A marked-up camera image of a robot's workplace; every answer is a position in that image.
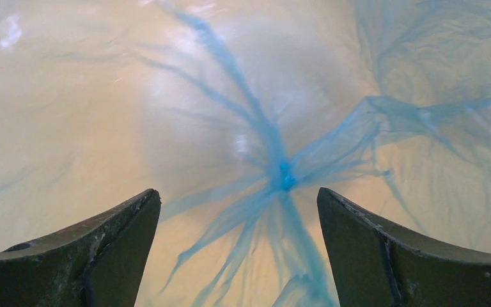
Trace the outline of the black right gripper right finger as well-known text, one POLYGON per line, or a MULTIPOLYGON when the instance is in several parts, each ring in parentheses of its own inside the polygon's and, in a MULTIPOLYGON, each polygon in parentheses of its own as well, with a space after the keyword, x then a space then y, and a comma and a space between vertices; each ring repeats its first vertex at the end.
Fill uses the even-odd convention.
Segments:
POLYGON ((321 188, 318 215, 342 306, 491 306, 491 254, 378 216, 321 188))

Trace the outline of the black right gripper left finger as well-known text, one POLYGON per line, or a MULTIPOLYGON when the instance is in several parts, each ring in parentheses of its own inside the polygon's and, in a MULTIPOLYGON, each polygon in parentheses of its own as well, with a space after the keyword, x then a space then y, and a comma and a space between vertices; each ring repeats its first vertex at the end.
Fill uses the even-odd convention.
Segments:
POLYGON ((155 237, 148 189, 81 222, 0 252, 0 306, 133 306, 155 237))

